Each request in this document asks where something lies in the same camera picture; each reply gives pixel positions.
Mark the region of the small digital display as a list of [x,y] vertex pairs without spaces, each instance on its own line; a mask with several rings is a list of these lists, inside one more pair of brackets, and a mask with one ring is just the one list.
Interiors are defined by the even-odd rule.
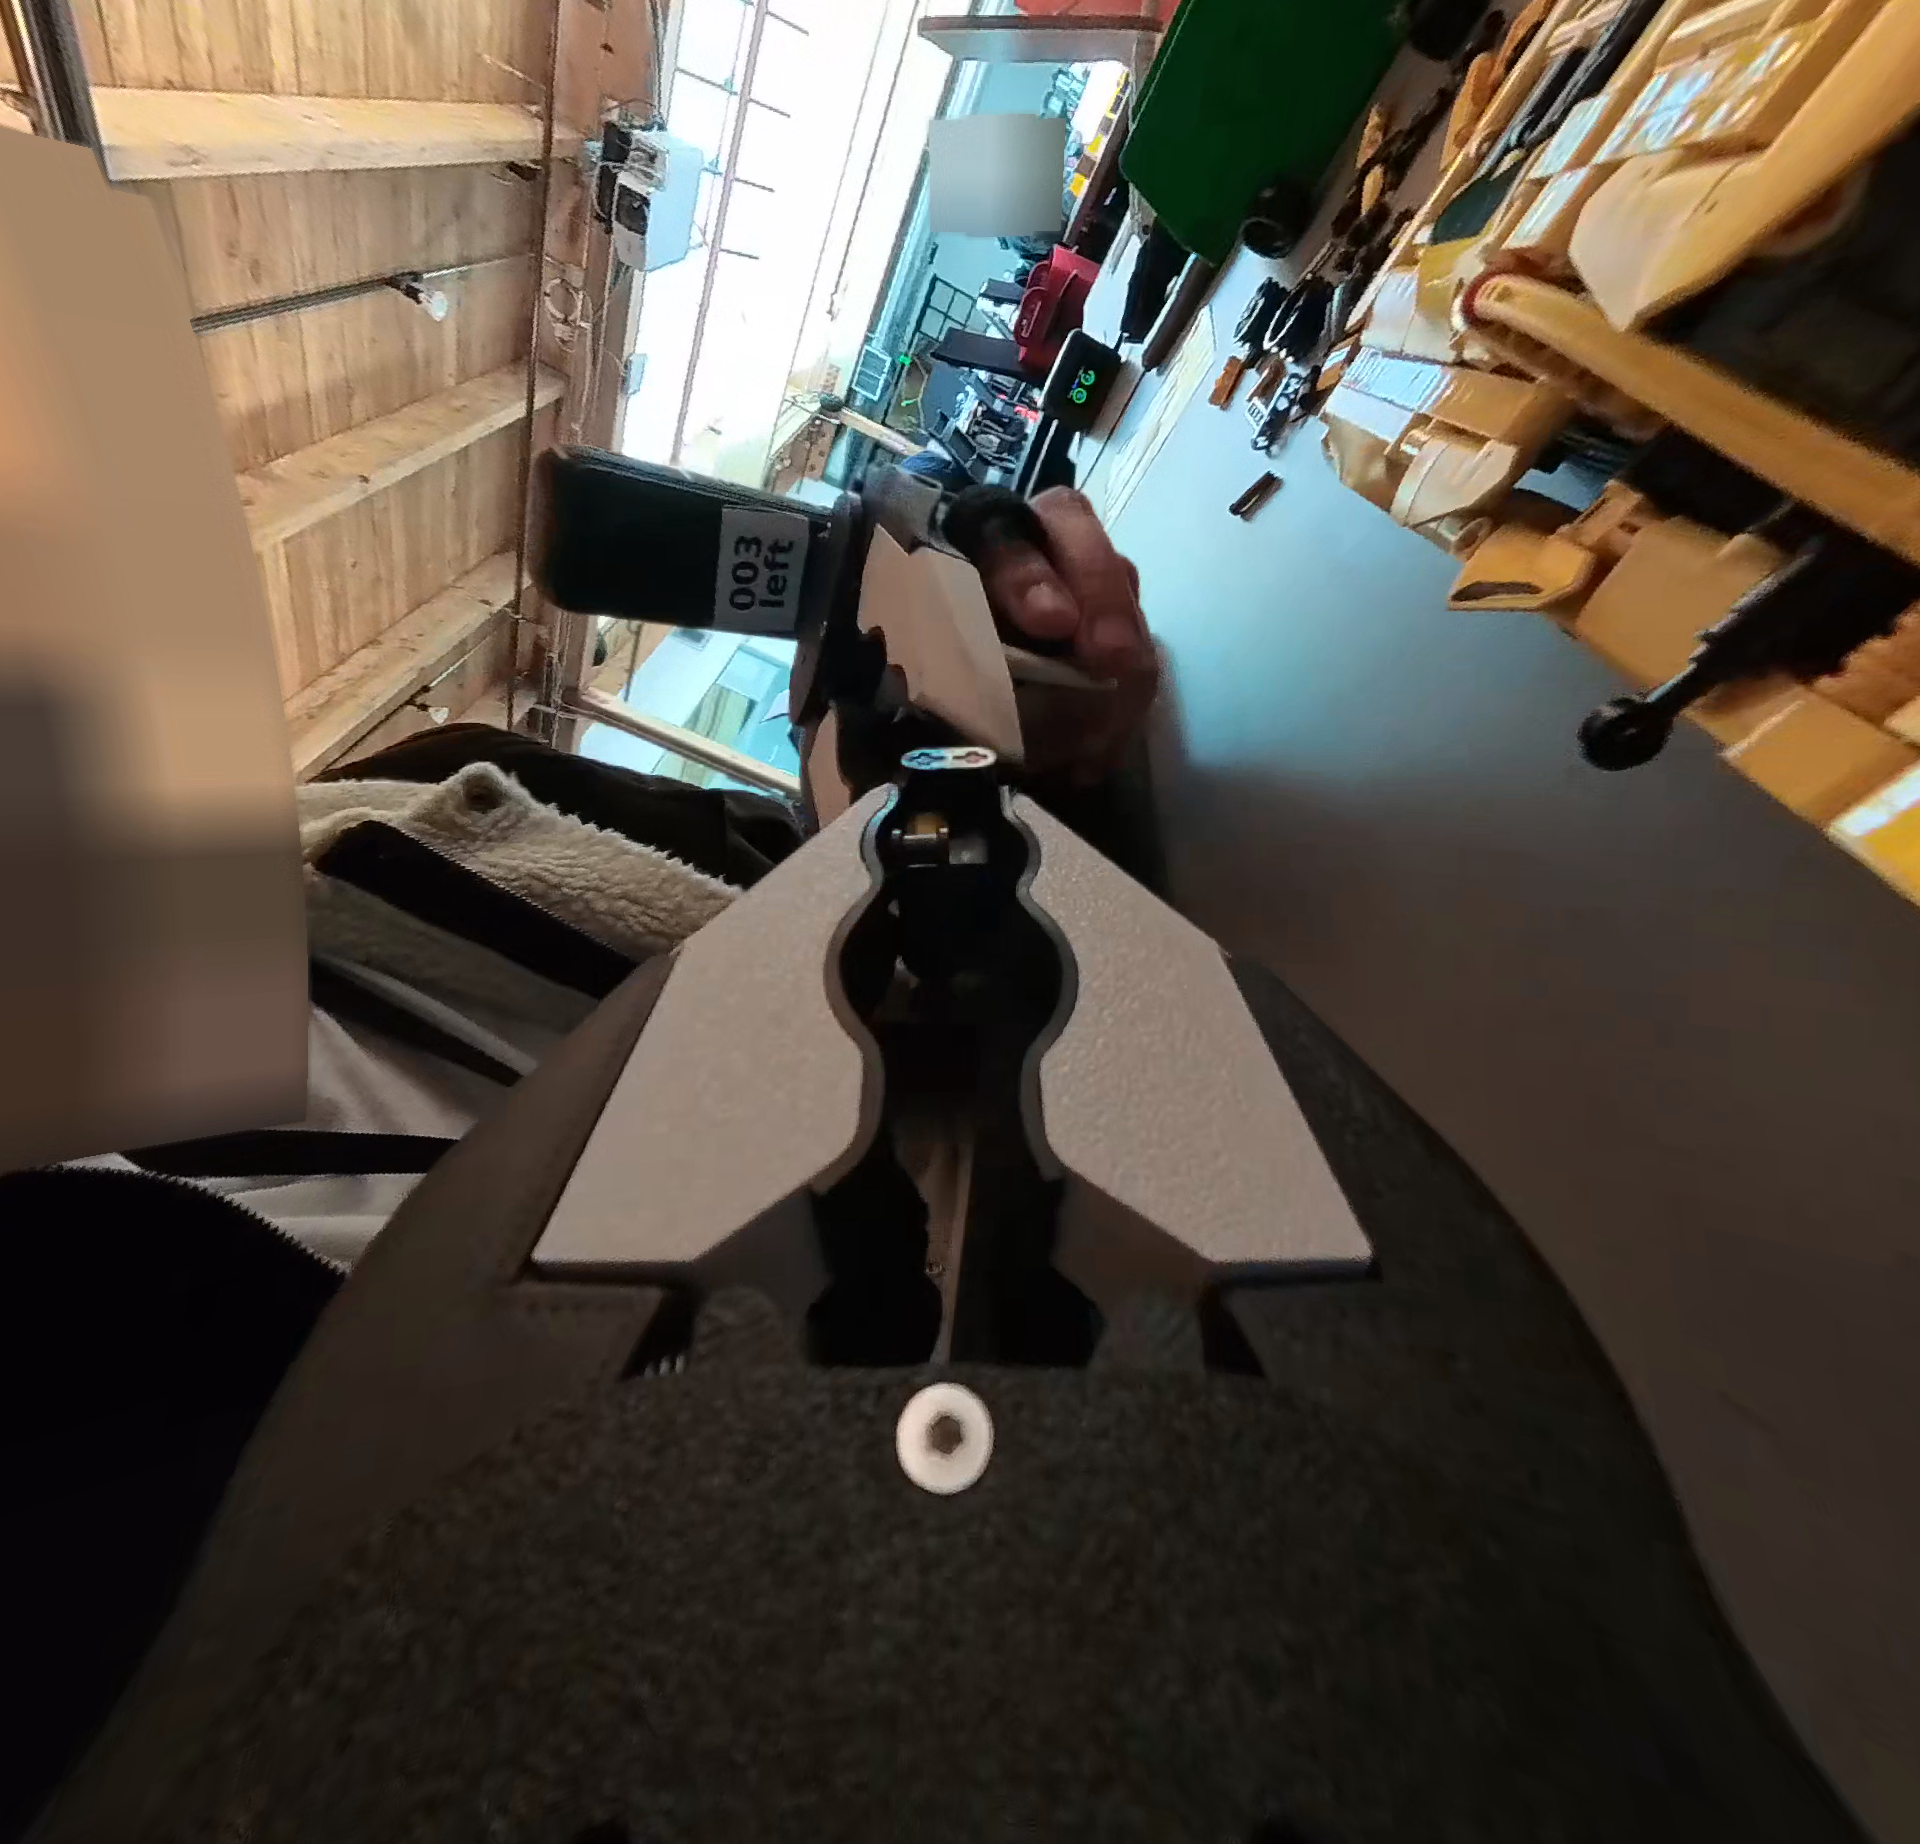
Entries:
[[1108,396],[1118,389],[1120,352],[1101,336],[1075,326],[1040,389],[1040,415],[1082,435],[1101,420]]

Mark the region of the black brick assembly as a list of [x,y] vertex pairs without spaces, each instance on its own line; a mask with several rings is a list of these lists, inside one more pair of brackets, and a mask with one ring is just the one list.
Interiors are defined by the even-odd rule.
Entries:
[[900,930],[900,961],[955,992],[988,959],[1001,925],[1001,783],[994,749],[911,749],[877,857]]

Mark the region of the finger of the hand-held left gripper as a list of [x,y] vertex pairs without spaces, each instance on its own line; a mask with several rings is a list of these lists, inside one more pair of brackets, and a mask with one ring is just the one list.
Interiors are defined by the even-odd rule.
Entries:
[[870,795],[870,739],[854,704],[831,704],[803,730],[798,780],[811,833],[841,823]]
[[908,550],[871,531],[858,579],[858,630],[877,638],[908,699],[955,726],[967,749],[1025,762],[1017,690],[979,571],[947,544]]

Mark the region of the white ceiling device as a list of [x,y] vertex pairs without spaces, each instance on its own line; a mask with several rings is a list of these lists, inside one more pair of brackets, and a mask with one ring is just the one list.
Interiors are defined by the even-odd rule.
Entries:
[[627,269],[660,269],[689,257],[709,154],[669,127],[610,116],[592,154],[592,218]]

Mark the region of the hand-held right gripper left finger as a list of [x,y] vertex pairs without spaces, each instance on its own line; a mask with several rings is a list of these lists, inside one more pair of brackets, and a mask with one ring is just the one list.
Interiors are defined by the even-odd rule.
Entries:
[[841,945],[877,904],[871,791],[689,939],[532,1247],[550,1279],[746,1285],[789,1325],[831,1285],[817,1189],[877,1140],[877,1042]]

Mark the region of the pile of yellow black pieces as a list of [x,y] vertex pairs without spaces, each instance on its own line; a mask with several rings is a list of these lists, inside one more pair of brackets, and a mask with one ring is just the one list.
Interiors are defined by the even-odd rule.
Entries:
[[1311,257],[1296,285],[1264,290],[1238,320],[1238,348],[1226,362],[1210,406],[1248,406],[1250,449],[1274,461],[1296,420],[1315,415],[1324,389],[1348,357],[1357,306],[1387,266],[1392,243],[1409,228],[1409,206],[1397,200],[1417,149],[1442,132],[1451,159],[1479,127],[1501,57],[1484,52],[1451,70],[1451,78],[1397,125],[1387,106],[1371,106],[1357,143],[1357,173],[1334,214],[1328,243]]

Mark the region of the green plastic bin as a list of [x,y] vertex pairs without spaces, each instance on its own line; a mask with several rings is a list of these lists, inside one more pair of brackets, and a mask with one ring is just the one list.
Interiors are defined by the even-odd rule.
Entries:
[[1409,0],[1180,0],[1139,87],[1120,177],[1192,254],[1315,194],[1403,44]]

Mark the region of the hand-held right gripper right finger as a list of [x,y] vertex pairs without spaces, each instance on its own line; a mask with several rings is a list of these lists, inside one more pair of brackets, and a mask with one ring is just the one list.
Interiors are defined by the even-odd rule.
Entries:
[[1014,795],[1023,906],[1067,948],[1037,1056],[1040,1159],[1067,1189],[1052,1268],[1105,1317],[1377,1268],[1231,956],[1072,826]]

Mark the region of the black fleece-lined jacket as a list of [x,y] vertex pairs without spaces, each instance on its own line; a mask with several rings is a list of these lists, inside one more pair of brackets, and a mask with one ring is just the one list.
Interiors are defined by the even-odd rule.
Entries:
[[[773,799],[433,726],[296,791],[315,1002],[381,974],[532,1064],[798,846]],[[0,1819],[28,1841],[172,1618],[352,1268],[218,1193],[4,1175]]]

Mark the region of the yellow brick car model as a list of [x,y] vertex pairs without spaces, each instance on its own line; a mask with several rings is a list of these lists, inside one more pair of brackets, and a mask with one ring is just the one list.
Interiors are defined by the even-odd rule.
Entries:
[[1920,894],[1920,0],[1554,0],[1334,342],[1345,488]]

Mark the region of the light grey hoodie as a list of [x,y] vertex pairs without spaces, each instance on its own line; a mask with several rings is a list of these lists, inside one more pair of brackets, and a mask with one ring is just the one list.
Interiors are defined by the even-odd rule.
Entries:
[[321,989],[309,1009],[301,1122],[86,1158],[69,1170],[184,1182],[352,1268],[442,1149],[465,1140],[532,1056],[478,1009],[381,974],[333,974]]

